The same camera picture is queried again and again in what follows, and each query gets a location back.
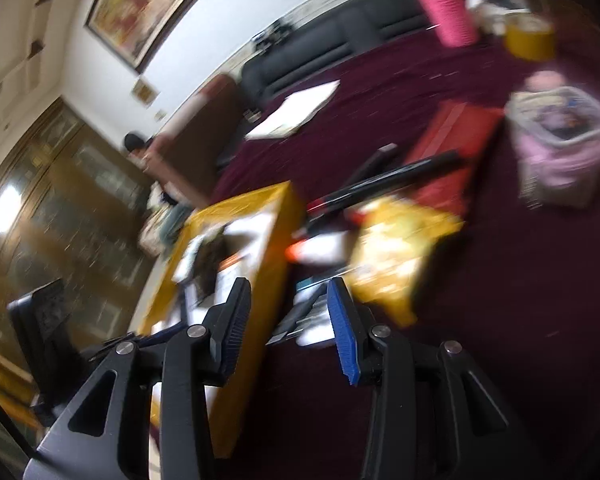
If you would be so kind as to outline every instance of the pink basket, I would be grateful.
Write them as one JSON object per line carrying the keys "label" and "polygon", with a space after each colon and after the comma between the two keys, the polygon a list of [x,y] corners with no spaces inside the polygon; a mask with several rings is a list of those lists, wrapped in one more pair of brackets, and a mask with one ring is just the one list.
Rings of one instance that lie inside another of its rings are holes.
{"label": "pink basket", "polygon": [[419,0],[445,46],[467,46],[478,41],[478,31],[464,0]]}

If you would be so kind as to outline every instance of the ceiling light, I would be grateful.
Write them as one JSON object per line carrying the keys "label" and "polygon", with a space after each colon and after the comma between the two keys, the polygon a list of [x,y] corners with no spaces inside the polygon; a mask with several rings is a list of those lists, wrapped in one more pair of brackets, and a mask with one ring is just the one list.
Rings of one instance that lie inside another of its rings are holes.
{"label": "ceiling light", "polygon": [[22,198],[13,186],[7,186],[0,195],[0,232],[7,232],[20,212]]}

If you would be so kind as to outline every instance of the black chair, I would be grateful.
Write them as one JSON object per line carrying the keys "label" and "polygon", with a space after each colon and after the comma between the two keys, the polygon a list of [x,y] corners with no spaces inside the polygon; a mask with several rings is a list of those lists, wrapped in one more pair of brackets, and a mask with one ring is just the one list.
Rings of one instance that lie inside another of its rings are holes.
{"label": "black chair", "polygon": [[11,302],[7,310],[40,390],[31,408],[43,426],[51,427],[93,368],[69,339],[64,283],[55,280],[41,286]]}

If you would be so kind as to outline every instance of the pink container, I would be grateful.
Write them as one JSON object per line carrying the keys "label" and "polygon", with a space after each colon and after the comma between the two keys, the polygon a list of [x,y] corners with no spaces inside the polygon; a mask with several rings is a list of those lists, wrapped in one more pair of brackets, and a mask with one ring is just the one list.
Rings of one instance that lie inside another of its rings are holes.
{"label": "pink container", "polygon": [[478,41],[478,31],[464,0],[419,0],[445,46],[467,46]]}
{"label": "pink container", "polygon": [[[581,110],[586,110],[591,129],[569,139],[545,130],[537,122],[537,110],[555,98],[586,106]],[[532,207],[543,203],[586,207],[600,176],[600,102],[579,88],[562,86],[512,98],[505,113],[518,156],[520,195]]]}

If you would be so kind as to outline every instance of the white wall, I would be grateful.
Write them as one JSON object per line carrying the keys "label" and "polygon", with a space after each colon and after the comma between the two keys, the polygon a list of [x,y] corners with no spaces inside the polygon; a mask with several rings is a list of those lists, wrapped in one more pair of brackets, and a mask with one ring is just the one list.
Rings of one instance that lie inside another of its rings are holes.
{"label": "white wall", "polygon": [[78,6],[67,46],[62,95],[114,145],[129,130],[154,134],[158,110],[167,118],[231,54],[269,23],[306,0],[198,0],[144,72],[160,95],[145,108],[131,94],[135,72],[84,27],[93,0]]}

